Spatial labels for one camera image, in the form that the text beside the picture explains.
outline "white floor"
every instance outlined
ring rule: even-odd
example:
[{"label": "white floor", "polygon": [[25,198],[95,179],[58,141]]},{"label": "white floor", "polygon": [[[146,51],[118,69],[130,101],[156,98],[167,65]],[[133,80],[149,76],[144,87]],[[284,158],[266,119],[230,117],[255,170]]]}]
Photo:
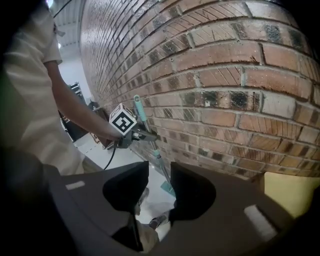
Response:
[{"label": "white floor", "polygon": [[[74,145],[79,149],[80,152],[85,154],[101,168],[104,168],[108,164],[112,155],[112,150],[103,149],[101,143],[96,144],[90,134],[87,134],[77,140]],[[112,169],[140,161],[143,160],[130,149],[117,148],[113,160],[107,169]],[[150,193],[141,205],[140,216],[136,216],[136,219],[141,223],[148,224],[153,218],[173,208],[175,198],[160,187],[165,180],[165,177],[158,173],[154,167],[150,165],[149,183],[147,185]],[[169,223],[159,226],[156,229],[160,240],[162,240],[169,229]]]}]

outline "sleeve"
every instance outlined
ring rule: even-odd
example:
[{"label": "sleeve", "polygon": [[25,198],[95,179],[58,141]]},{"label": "sleeve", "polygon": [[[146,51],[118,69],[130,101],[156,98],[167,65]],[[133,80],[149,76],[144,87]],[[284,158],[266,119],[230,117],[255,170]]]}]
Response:
[{"label": "sleeve", "polygon": [[53,36],[52,43],[43,58],[43,63],[51,61],[56,61],[58,65],[62,62],[56,35]]}]

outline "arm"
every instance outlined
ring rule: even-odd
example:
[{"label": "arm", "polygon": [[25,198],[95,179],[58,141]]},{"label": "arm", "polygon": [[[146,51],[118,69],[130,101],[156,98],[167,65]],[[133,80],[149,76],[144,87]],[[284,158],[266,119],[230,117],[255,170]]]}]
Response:
[{"label": "arm", "polygon": [[52,81],[52,92],[61,113],[86,131],[97,136],[116,140],[121,137],[107,121],[89,109],[66,85],[61,77],[56,61],[44,63]]}]

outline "wall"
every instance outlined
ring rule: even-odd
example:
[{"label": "wall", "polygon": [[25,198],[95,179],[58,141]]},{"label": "wall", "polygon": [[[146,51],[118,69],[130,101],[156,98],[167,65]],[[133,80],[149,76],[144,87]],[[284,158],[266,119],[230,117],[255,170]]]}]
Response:
[{"label": "wall", "polygon": [[76,55],[69,58],[62,57],[62,63],[59,65],[59,70],[63,80],[68,85],[79,82],[85,102],[89,104],[90,99],[93,100],[93,98],[85,77],[80,56]]},{"label": "wall", "polygon": [[[167,167],[319,177],[319,64],[274,2],[87,0],[80,47],[95,99],[111,112],[139,94]],[[145,143],[132,148],[154,162]]]}]

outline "red brick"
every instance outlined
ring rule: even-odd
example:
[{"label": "red brick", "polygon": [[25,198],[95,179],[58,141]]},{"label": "red brick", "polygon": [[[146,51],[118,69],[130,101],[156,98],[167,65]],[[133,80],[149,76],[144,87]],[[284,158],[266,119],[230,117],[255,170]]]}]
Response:
[{"label": "red brick", "polygon": [[280,138],[269,138],[254,134],[249,145],[256,149],[274,151],[278,148],[279,144]]},{"label": "red brick", "polygon": [[155,108],[157,118],[171,118],[198,122],[201,119],[200,111],[193,108]]},{"label": "red brick", "polygon": [[173,3],[177,2],[178,0],[166,0],[166,1],[162,1],[162,2],[159,2],[155,8],[156,8],[156,11],[158,13],[160,13],[163,9],[167,8],[168,6],[172,5]]},{"label": "red brick", "polygon": [[140,31],[149,21],[157,15],[154,9],[149,9],[141,19],[134,25],[134,30]]},{"label": "red brick", "polygon": [[146,54],[149,52],[151,49],[162,43],[163,41],[166,40],[166,34],[162,31],[159,30],[155,32],[154,34],[150,35],[147,40],[143,41],[143,51]]},{"label": "red brick", "polygon": [[270,152],[264,152],[240,146],[232,146],[230,154],[236,157],[251,159],[270,164],[279,164],[283,158],[283,155],[280,154],[274,154]]},{"label": "red brick", "polygon": [[148,94],[152,95],[194,87],[196,87],[194,74],[189,72],[152,83],[148,85],[146,89],[148,91]]},{"label": "red brick", "polygon": [[319,161],[304,160],[300,164],[299,168],[304,169],[304,170],[320,171],[320,162]]},{"label": "red brick", "polygon": [[[224,8],[225,13],[217,12],[217,9],[221,10],[221,7]],[[243,5],[239,3],[221,4],[220,6],[215,5],[214,8],[208,6],[204,9],[198,9],[196,11],[189,12],[188,14],[182,16],[181,18],[177,18],[174,20],[174,22],[168,24],[164,30],[169,37],[173,37],[181,32],[193,28],[194,26],[218,19],[225,19],[226,16],[230,18],[247,16],[243,9]]]},{"label": "red brick", "polygon": [[246,4],[249,7],[253,17],[276,20],[290,24],[288,12],[275,4],[260,2],[247,2]]},{"label": "red brick", "polygon": [[200,91],[191,91],[186,93],[181,93],[180,95],[182,106],[184,107],[202,107],[203,97]]},{"label": "red brick", "polygon": [[311,53],[306,37],[298,30],[266,20],[244,20],[235,25],[241,39],[261,40]]},{"label": "red brick", "polygon": [[139,73],[140,73],[140,67],[139,67],[139,63],[137,63],[128,70],[128,72],[124,75],[124,79],[125,81],[129,81]]},{"label": "red brick", "polygon": [[152,117],[154,114],[154,110],[151,107],[145,107],[144,112],[147,117]]},{"label": "red brick", "polygon": [[265,56],[265,62],[268,65],[286,68],[297,72],[299,71],[298,58],[293,50],[264,44],[263,52]]},{"label": "red brick", "polygon": [[198,137],[194,135],[189,135],[181,132],[176,132],[172,130],[165,129],[157,129],[158,134],[161,136],[165,136],[167,138],[171,138],[173,140],[178,140],[180,142],[190,143],[196,145],[198,143]]},{"label": "red brick", "polygon": [[170,130],[175,131],[183,131],[184,130],[184,124],[181,121],[177,120],[160,120],[161,127],[167,128]]},{"label": "red brick", "polygon": [[293,119],[299,123],[320,128],[320,113],[314,108],[297,104]]},{"label": "red brick", "polygon": [[[174,148],[179,148],[182,150],[186,149],[186,143],[182,142],[182,141],[178,141],[178,140],[171,139],[171,138],[165,138],[165,143],[171,145]],[[167,150],[167,156],[171,156],[170,149]]]},{"label": "red brick", "polygon": [[151,125],[151,126],[157,126],[157,127],[161,127],[161,121],[159,119],[156,119],[156,118],[148,118],[148,123]]},{"label": "red brick", "polygon": [[169,59],[159,63],[157,66],[150,70],[151,79],[155,80],[157,78],[169,75],[173,72],[171,61]]},{"label": "red brick", "polygon": [[285,137],[289,139],[296,139],[301,130],[301,126],[299,125],[246,114],[241,116],[239,128],[263,134],[277,135],[279,137]]},{"label": "red brick", "polygon": [[298,165],[301,163],[302,158],[295,158],[291,156],[286,156],[282,162],[280,163],[281,166],[284,167],[298,167]]},{"label": "red brick", "polygon": [[300,98],[309,99],[312,84],[303,78],[274,70],[246,70],[246,86],[265,90],[288,93]]},{"label": "red brick", "polygon": [[278,174],[285,174],[285,175],[292,175],[292,176],[298,175],[299,172],[300,172],[300,170],[290,169],[290,168],[284,168],[284,167],[281,167],[281,168],[277,171]]},{"label": "red brick", "polygon": [[235,174],[238,169],[239,168],[236,166],[225,165],[223,170],[228,172],[229,174]]},{"label": "red brick", "polygon": [[174,159],[176,162],[198,165],[198,156],[190,152],[186,152],[182,148],[176,148],[175,146],[169,146],[167,148],[168,157]]},{"label": "red brick", "polygon": [[299,136],[299,141],[314,144],[319,135],[319,130],[304,126]]},{"label": "red brick", "polygon": [[[197,7],[198,5],[203,5],[206,3],[214,3],[214,2],[218,2],[218,0],[184,0],[182,1],[180,4],[181,9],[183,12],[192,9],[194,7]],[[238,12],[241,13],[246,13],[243,10],[243,7],[240,4],[232,4],[232,7],[234,7],[235,9],[233,10],[233,12],[235,13],[236,10],[238,10]]]},{"label": "red brick", "polygon": [[241,178],[245,181],[251,181],[254,177],[259,175],[259,172],[256,171],[250,171],[250,170],[244,170],[244,169],[238,169],[237,172],[235,173],[235,176],[238,178]]},{"label": "red brick", "polygon": [[158,14],[157,17],[147,25],[149,32],[153,32],[154,30],[161,28],[166,22],[176,18],[177,16],[179,16],[179,12],[175,6],[166,9]]},{"label": "red brick", "polygon": [[319,134],[318,137],[316,138],[315,144],[316,144],[317,146],[320,146],[320,134]]},{"label": "red brick", "polygon": [[310,177],[320,177],[320,171],[312,171]]},{"label": "red brick", "polygon": [[237,166],[241,168],[246,168],[246,169],[255,170],[255,171],[260,171],[264,165],[265,165],[264,163],[255,162],[255,161],[251,161],[243,158],[237,164]]},{"label": "red brick", "polygon": [[202,135],[220,141],[227,141],[241,145],[247,145],[251,135],[248,132],[210,127],[208,125],[185,124],[184,130],[195,135]]},{"label": "red brick", "polygon": [[204,87],[241,85],[241,74],[238,67],[203,70],[199,72],[199,77]]},{"label": "red brick", "polygon": [[313,160],[320,160],[320,149],[318,148],[314,155],[311,157]]},{"label": "red brick", "polygon": [[180,35],[176,38],[173,38],[172,40],[156,47],[150,54],[148,54],[143,63],[142,69],[145,69],[146,67],[149,67],[161,61],[162,59],[189,47],[189,41],[185,35]]},{"label": "red brick", "polygon": [[199,146],[204,149],[222,153],[226,153],[229,149],[228,144],[207,138],[200,138]]},{"label": "red brick", "polygon": [[265,167],[263,168],[263,171],[270,172],[270,173],[278,173],[279,169],[280,169],[280,166],[278,165],[266,164]]},{"label": "red brick", "polygon": [[201,111],[201,121],[205,124],[233,127],[235,120],[235,113],[212,109],[204,109]]},{"label": "red brick", "polygon": [[181,106],[181,99],[177,94],[150,97],[151,107]]},{"label": "red brick", "polygon": [[320,106],[320,88],[318,86],[314,86],[312,101],[316,105]]},{"label": "red brick", "polygon": [[135,0],[135,5],[132,8],[133,12],[136,12],[144,4],[144,2],[145,0]]},{"label": "red brick", "polygon": [[299,62],[301,74],[316,82],[320,82],[320,66],[315,60],[310,57],[300,55]]},{"label": "red brick", "polygon": [[298,176],[300,176],[300,177],[316,177],[316,176],[313,176],[313,172],[311,170],[301,170],[301,171],[299,171]]},{"label": "red brick", "polygon": [[199,156],[199,166],[206,168],[208,170],[213,170],[213,171],[217,171],[217,170],[222,170],[225,167],[225,163],[220,162],[220,161],[215,161],[203,156]]},{"label": "red brick", "polygon": [[262,112],[270,115],[291,119],[295,112],[294,98],[273,92],[263,93]]},{"label": "red brick", "polygon": [[295,157],[311,158],[316,150],[308,145],[292,143],[289,140],[283,139],[276,151]]},{"label": "red brick", "polygon": [[242,111],[258,111],[260,107],[260,93],[256,91],[204,91],[197,96],[200,99],[194,106],[199,107]]},{"label": "red brick", "polygon": [[221,161],[230,165],[236,160],[234,156],[216,153],[216,152],[213,152],[212,150],[201,148],[198,146],[188,145],[188,150],[200,156],[211,158],[211,159]]},{"label": "red brick", "polygon": [[259,46],[255,42],[212,45],[202,49],[189,50],[175,59],[176,68],[179,71],[217,63],[259,63],[260,61]]},{"label": "red brick", "polygon": [[236,33],[229,23],[203,26],[192,31],[191,34],[196,46],[236,38]]}]

